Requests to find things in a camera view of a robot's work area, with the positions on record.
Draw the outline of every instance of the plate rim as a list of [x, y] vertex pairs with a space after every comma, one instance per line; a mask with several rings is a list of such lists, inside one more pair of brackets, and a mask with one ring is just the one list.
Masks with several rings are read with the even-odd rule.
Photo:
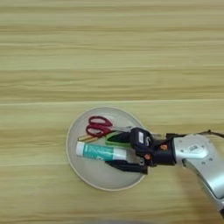
[[72, 163], [72, 160], [69, 156], [69, 153], [68, 153], [68, 138], [69, 138], [69, 134], [71, 132], [71, 129], [72, 127], [74, 126], [75, 122], [83, 115], [85, 115], [87, 112], [91, 111], [91, 110], [95, 110], [95, 109], [116, 109], [116, 110], [120, 110], [122, 111], [123, 113], [125, 114], [128, 114], [129, 116], [132, 116], [134, 119], [136, 119], [139, 124], [142, 126], [142, 128], [144, 128], [143, 124], [135, 117], [133, 116], [131, 113], [129, 112], [126, 112], [125, 110], [123, 109], [120, 109], [120, 108], [117, 108], [117, 107], [96, 107], [96, 108], [91, 108], [91, 109], [88, 109], [88, 110], [85, 110], [84, 112], [82, 112], [79, 117], [70, 125], [69, 129], [68, 129], [68, 132], [66, 134], [66, 156], [67, 156], [67, 159], [68, 159], [68, 162], [70, 164], [70, 166], [73, 168], [73, 170], [75, 171], [75, 173], [81, 178], [82, 181], [84, 181], [85, 183], [87, 183], [88, 185], [96, 188], [96, 189], [99, 189], [99, 190], [102, 190], [102, 191], [106, 191], [106, 192], [118, 192], [118, 191], [124, 191], [124, 190], [127, 190], [127, 189], [130, 189], [131, 187], [134, 187], [136, 186], [137, 184], [139, 184], [144, 178], [145, 178], [145, 175], [142, 174], [142, 177], [136, 181], [134, 184], [132, 185], [128, 185], [128, 186], [124, 186], [124, 187], [120, 187], [120, 188], [117, 188], [117, 189], [113, 189], [113, 188], [104, 188], [104, 187], [100, 187], [98, 185], [94, 185], [92, 183], [90, 183], [88, 180], [86, 180], [85, 178], [83, 178], [79, 172], [76, 170], [76, 168], [74, 167], [73, 163]]

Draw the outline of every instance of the white plate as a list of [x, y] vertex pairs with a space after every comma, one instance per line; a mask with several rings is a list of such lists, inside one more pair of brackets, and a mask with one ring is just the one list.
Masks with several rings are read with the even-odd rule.
[[[93, 108], [85, 112], [75, 121], [67, 134], [66, 152], [75, 172], [89, 185], [105, 191], [119, 191], [139, 183], [144, 178], [141, 173], [119, 171], [103, 161], [76, 156], [78, 137], [86, 134], [85, 128], [90, 116], [105, 116], [115, 126], [144, 128], [135, 117], [117, 108]], [[104, 144], [104, 138], [95, 144]]]

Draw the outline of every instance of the red scissors handle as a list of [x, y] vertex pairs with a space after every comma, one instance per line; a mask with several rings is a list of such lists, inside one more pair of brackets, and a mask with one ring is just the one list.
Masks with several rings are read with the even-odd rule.
[[92, 137], [104, 137], [112, 132], [112, 130], [103, 125], [89, 124], [86, 128], [86, 132]]
[[101, 116], [101, 115], [92, 115], [88, 119], [88, 123], [90, 125], [102, 125], [102, 126], [113, 126], [113, 123], [108, 120], [106, 117]]

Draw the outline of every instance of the toothpaste tube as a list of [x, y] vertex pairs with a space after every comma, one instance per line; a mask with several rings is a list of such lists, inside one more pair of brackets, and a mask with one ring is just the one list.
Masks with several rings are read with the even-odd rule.
[[127, 159], [126, 150], [83, 142], [77, 143], [76, 155], [79, 157], [100, 159], [104, 161], [111, 161], [115, 159]]

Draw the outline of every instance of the wooden table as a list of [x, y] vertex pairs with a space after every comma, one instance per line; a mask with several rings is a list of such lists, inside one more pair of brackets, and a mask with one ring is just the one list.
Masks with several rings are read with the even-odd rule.
[[102, 192], [65, 143], [99, 106], [155, 132], [224, 132], [223, 25], [222, 0], [1, 0], [0, 223], [222, 223], [190, 171], [160, 166]]

